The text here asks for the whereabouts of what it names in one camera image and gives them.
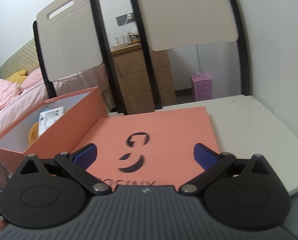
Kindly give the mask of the orange shoe box base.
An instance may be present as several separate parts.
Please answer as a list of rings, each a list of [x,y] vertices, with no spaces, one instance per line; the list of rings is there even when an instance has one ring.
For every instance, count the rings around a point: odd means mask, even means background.
[[[29,130],[42,110],[65,107],[67,112],[34,143],[28,143]],[[17,119],[0,134],[0,162],[14,172],[31,153],[39,158],[53,158],[60,152],[72,152],[89,129],[108,117],[99,87],[46,100]]]

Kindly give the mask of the white labelled cardboard box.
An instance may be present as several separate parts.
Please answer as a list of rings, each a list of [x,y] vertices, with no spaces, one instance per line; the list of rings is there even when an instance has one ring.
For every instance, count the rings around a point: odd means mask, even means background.
[[[48,130],[57,120],[59,120],[67,110],[65,107],[43,110],[38,118],[38,136],[41,136]]]

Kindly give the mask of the brown bear plush toy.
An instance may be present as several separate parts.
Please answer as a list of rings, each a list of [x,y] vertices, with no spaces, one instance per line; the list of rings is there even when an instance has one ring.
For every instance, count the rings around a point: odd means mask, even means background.
[[[31,126],[28,133],[28,143],[31,145],[38,138],[38,122],[35,122],[33,126]]]

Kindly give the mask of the orange JOSINY box lid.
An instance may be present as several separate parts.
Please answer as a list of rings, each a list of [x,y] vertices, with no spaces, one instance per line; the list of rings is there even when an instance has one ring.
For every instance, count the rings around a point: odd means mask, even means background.
[[[219,151],[205,107],[101,118],[76,149],[89,143],[97,159],[87,171],[112,188],[178,188],[203,172],[194,159],[197,143]]]

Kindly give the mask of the clutter on cabinet top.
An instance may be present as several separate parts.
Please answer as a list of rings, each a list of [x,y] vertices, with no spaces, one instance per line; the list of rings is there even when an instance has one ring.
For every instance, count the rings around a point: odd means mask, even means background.
[[[126,34],[121,34],[120,36],[116,37],[116,41],[115,43],[112,45],[114,46],[118,46],[121,44],[136,44],[136,43],[140,43],[140,35],[138,34],[138,32],[130,32],[128,31]]]

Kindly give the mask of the small pink carton box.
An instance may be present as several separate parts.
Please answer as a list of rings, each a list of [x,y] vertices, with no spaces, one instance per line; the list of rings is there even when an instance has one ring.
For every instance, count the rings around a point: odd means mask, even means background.
[[[195,101],[213,99],[212,82],[208,75],[197,73],[190,77]]]

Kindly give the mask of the pink bed with bedding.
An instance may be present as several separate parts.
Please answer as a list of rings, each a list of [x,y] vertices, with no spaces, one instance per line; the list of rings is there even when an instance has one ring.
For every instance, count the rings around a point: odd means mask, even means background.
[[[0,79],[0,134],[27,111],[48,99],[44,82],[23,91],[14,85],[11,90],[6,90],[6,85],[10,82]],[[104,64],[64,77],[53,85],[58,96],[98,86],[105,93],[109,107],[115,107]]]

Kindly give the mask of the pink pillow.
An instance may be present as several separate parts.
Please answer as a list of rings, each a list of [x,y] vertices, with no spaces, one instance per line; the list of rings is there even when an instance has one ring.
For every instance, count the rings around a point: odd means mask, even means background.
[[[31,72],[30,75],[23,81],[23,83],[20,85],[20,91],[29,89],[31,87],[36,86],[38,83],[43,82],[43,76],[41,72],[41,68],[37,68],[33,72]]]

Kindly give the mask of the yellow plush on bed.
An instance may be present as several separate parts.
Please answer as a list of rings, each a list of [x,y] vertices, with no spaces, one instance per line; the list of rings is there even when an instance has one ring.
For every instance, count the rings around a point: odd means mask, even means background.
[[[27,77],[28,77],[27,71],[23,69],[23,70],[20,70],[19,72],[12,74],[10,77],[6,79],[6,81],[21,85]]]

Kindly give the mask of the wooden bedside drawer cabinet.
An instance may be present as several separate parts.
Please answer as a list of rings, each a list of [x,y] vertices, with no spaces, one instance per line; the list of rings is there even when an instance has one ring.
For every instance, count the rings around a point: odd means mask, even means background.
[[[123,100],[128,114],[156,109],[141,44],[111,52]],[[154,74],[163,106],[176,103],[169,56],[166,50],[150,51]]]

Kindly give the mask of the beige quilted headboard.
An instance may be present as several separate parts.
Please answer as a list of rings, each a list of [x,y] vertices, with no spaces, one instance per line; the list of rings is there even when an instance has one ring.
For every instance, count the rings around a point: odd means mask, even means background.
[[[7,79],[20,70],[30,75],[40,67],[35,40],[32,39],[10,56],[0,67],[0,78]]]

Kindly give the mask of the left beige folding chair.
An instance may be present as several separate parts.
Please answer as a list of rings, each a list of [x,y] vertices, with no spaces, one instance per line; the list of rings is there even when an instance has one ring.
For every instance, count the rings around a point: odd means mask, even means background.
[[[127,114],[99,0],[55,0],[37,14],[33,31],[50,98],[54,81],[103,64],[116,111]]]

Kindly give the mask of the beige folding chair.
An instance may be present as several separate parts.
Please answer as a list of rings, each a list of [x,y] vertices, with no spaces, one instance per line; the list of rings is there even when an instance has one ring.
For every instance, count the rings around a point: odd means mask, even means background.
[[[99,0],[55,0],[37,14],[33,31],[50,98],[54,81],[103,64],[116,111],[127,114]]]
[[[247,42],[236,0],[130,0],[148,71],[152,51],[196,47],[212,81],[205,103],[220,150],[263,154],[289,194],[298,192],[298,139],[251,96]]]

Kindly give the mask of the right beige folding chair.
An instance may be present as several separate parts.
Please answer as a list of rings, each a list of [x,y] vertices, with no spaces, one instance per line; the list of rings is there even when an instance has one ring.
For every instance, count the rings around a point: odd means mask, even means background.
[[[205,103],[220,150],[263,154],[289,194],[298,192],[298,139],[251,96],[247,42],[236,0],[130,0],[148,71],[152,51],[196,47],[212,81]]]

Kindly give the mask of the wall power socket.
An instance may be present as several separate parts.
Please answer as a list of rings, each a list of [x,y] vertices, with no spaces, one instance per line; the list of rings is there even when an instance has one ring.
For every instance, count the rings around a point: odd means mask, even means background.
[[[125,24],[131,23],[135,21],[134,13],[128,13],[125,15],[121,15],[116,17],[117,25],[118,26],[123,26]]]

